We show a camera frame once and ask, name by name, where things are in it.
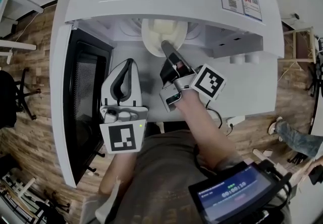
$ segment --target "white plate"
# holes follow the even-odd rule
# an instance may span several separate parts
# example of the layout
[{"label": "white plate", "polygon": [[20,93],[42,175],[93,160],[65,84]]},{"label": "white plate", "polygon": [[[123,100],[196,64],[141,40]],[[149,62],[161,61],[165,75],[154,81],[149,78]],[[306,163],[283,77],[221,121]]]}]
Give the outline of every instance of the white plate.
[{"label": "white plate", "polygon": [[164,40],[169,41],[176,50],[178,50],[187,35],[188,24],[184,21],[178,21],[176,28],[171,35],[158,34],[149,28],[150,19],[143,19],[141,25],[142,41],[147,50],[157,57],[165,57],[161,44]]}]

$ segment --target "blue screen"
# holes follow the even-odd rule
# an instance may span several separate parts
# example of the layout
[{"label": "blue screen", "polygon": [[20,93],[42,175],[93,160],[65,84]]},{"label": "blue screen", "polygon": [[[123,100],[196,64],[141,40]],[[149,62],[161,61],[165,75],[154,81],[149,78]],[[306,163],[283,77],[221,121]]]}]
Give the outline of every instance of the blue screen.
[{"label": "blue screen", "polygon": [[250,205],[271,185],[253,166],[249,166],[225,181],[198,193],[205,211],[205,218],[219,220],[239,208]]}]

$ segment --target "blue jeans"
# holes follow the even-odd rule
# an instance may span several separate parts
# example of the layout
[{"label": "blue jeans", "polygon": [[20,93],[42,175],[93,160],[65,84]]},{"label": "blue jeans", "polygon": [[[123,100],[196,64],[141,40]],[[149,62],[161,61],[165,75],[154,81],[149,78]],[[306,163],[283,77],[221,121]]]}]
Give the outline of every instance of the blue jeans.
[{"label": "blue jeans", "polygon": [[323,142],[322,136],[300,133],[291,128],[286,121],[276,123],[276,132],[290,148],[309,157],[316,156]]}]

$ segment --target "sneaker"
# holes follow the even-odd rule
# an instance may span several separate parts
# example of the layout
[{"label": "sneaker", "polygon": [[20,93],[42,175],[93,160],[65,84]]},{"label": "sneaker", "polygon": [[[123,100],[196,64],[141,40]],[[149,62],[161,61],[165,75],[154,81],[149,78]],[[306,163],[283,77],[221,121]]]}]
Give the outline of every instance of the sneaker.
[{"label": "sneaker", "polygon": [[272,135],[276,132],[276,123],[280,120],[282,120],[282,117],[278,117],[274,123],[272,123],[268,128],[268,134]]}]

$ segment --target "gray t-shirt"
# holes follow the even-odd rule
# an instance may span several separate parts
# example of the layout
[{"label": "gray t-shirt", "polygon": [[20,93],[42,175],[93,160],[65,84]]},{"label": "gray t-shirt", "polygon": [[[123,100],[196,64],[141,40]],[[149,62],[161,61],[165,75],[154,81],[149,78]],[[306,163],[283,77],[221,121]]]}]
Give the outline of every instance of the gray t-shirt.
[{"label": "gray t-shirt", "polygon": [[[192,134],[184,130],[146,138],[137,157],[133,181],[110,223],[202,223],[188,191],[190,185],[207,178],[196,167],[194,146]],[[220,162],[215,171],[231,168],[242,160],[238,154],[232,155]],[[88,199],[80,223],[91,221],[95,210],[106,200],[102,196]],[[279,198],[275,200],[276,205],[282,203]],[[287,208],[286,211],[284,223],[290,223]]]}]

